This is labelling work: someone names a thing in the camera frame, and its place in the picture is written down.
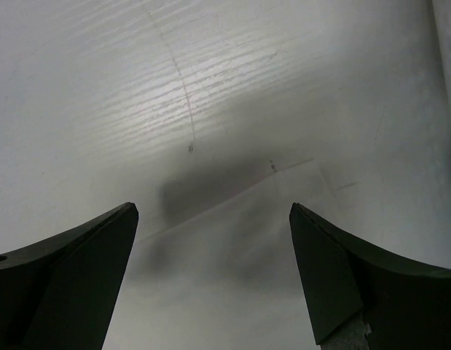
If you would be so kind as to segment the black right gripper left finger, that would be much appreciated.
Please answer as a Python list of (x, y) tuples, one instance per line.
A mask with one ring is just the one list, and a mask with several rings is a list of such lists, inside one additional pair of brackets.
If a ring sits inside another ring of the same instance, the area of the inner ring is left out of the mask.
[(124, 203), (0, 254), (0, 349), (102, 349), (137, 226)]

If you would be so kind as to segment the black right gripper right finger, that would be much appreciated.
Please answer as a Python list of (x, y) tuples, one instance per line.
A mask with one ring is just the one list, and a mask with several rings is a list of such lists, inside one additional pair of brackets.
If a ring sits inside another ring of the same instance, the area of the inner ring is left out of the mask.
[(289, 222), (322, 349), (451, 349), (451, 269), (394, 254), (299, 203)]

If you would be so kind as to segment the white t shirt red print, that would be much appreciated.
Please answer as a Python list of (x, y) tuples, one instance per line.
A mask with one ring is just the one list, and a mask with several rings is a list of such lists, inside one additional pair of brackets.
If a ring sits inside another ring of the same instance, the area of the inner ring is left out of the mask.
[(314, 349), (293, 203), (338, 213), (316, 162), (133, 247), (105, 349)]

